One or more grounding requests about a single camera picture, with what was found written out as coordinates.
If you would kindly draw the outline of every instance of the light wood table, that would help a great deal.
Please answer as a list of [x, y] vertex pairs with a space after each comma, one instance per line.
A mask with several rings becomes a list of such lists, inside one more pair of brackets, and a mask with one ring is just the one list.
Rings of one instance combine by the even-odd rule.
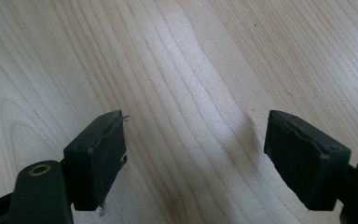
[[279, 109], [358, 162], [358, 0], [0, 0], [0, 196], [117, 109], [128, 163], [76, 223], [338, 223], [263, 146]]

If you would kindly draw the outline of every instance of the wood grain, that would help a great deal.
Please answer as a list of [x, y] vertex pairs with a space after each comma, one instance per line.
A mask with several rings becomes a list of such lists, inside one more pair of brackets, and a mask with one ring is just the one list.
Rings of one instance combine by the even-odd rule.
[[0, 196], [116, 109], [129, 161], [76, 223], [338, 223], [262, 148], [280, 109], [358, 162], [358, 0], [0, 1]]

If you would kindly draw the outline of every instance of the black clamp jaw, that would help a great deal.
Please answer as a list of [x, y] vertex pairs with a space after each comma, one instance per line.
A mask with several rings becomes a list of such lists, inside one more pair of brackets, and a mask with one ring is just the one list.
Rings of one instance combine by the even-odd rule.
[[103, 206], [126, 163], [121, 111], [95, 119], [64, 150], [64, 159], [24, 168], [14, 192], [0, 198], [0, 223], [73, 223], [77, 211]]
[[358, 224], [358, 164], [351, 151], [305, 120], [271, 110], [264, 152], [286, 185], [313, 211], [344, 203], [341, 223]]

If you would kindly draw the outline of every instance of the wooden surface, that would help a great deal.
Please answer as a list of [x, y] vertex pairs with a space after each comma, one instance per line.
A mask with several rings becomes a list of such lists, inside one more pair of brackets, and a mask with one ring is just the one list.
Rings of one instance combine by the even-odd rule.
[[358, 0], [0, 1], [0, 196], [117, 109], [128, 163], [76, 223], [338, 223], [263, 145], [280, 109], [358, 162]]

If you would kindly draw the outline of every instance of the brass grommet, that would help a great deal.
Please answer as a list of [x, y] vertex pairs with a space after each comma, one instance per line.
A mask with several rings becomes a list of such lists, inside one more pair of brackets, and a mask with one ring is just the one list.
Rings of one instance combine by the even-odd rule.
[[37, 165], [34, 168], [32, 168], [28, 174], [30, 176], [43, 175], [43, 174], [47, 173], [50, 169], [51, 169], [50, 165], [40, 164], [40, 165]]

